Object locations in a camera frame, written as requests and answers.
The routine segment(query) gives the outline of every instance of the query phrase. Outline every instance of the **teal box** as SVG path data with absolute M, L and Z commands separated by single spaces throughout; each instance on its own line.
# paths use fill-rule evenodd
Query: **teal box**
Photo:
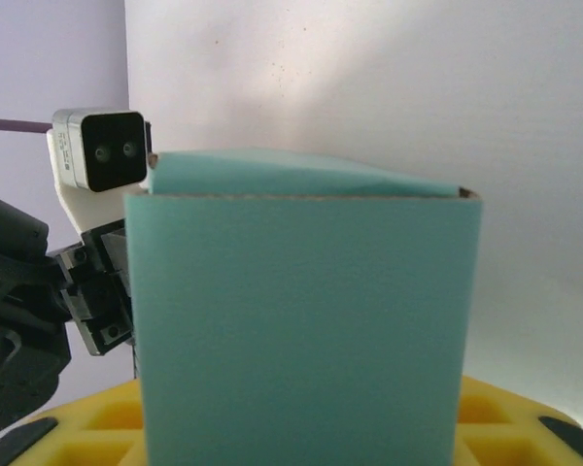
M 481 203 L 275 150 L 126 201 L 149 466 L 449 466 Z

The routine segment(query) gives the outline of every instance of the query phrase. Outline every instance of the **purple cable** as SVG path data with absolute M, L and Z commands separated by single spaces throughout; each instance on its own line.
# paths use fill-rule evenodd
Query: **purple cable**
M 0 119 L 0 131 L 13 131 L 16 133 L 44 134 L 51 130 L 51 123 L 37 121 L 20 121 L 16 119 Z

